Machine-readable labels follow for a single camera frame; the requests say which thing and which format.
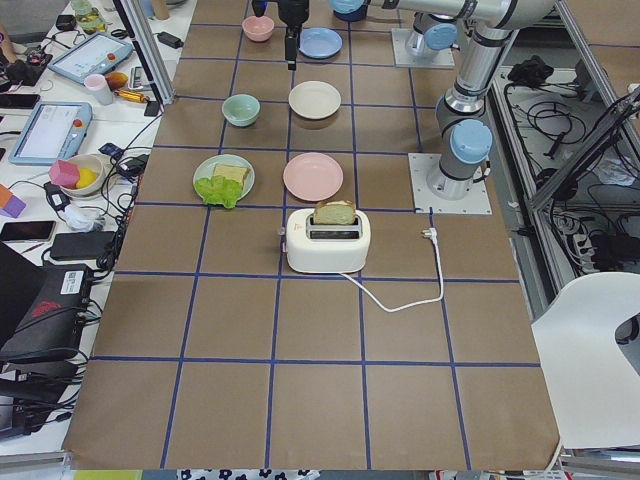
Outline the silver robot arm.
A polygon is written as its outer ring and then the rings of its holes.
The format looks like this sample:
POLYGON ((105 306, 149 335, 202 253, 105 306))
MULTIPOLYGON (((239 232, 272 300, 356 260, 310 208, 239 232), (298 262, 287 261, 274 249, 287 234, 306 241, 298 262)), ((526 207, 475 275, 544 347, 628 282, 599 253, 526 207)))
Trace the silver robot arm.
POLYGON ((518 31, 546 16, 552 1, 467 1, 461 16, 473 22, 471 38, 453 86, 440 98, 436 117, 443 152, 427 175, 440 198, 464 198, 493 134, 482 121, 485 97, 518 31))
MULTIPOLYGON (((301 44, 303 25, 310 16, 310 1, 253 1, 254 13, 261 16, 267 2, 277 5, 278 17, 286 25, 285 60, 295 71, 301 44)), ((489 71, 499 65, 505 47, 516 26, 519 1, 328 1, 331 8, 343 15, 374 4, 384 10, 414 11, 413 31, 405 41, 404 51, 410 57, 437 53, 449 48, 456 40, 457 22, 475 21, 475 30, 468 47, 465 66, 471 73, 489 71)))

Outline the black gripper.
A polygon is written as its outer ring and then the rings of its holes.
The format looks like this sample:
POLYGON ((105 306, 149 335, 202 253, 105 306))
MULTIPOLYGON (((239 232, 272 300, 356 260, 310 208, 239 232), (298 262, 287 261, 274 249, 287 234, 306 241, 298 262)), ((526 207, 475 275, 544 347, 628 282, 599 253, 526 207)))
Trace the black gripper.
POLYGON ((289 70, 297 68, 300 26, 309 19, 309 0, 279 0, 278 16, 288 26, 285 34, 285 60, 289 70))

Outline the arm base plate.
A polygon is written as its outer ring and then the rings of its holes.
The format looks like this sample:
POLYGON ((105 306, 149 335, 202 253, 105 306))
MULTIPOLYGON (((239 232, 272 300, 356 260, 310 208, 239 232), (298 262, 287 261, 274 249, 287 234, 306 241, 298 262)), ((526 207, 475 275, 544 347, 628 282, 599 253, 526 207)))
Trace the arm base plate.
POLYGON ((453 70, 455 63, 451 48, 439 51, 425 47, 421 51, 409 48, 408 40, 415 34, 413 29, 391 30, 394 62, 396 67, 453 70))
POLYGON ((414 211, 424 214, 491 215, 483 172, 457 181, 440 171, 440 154, 409 153, 414 211))

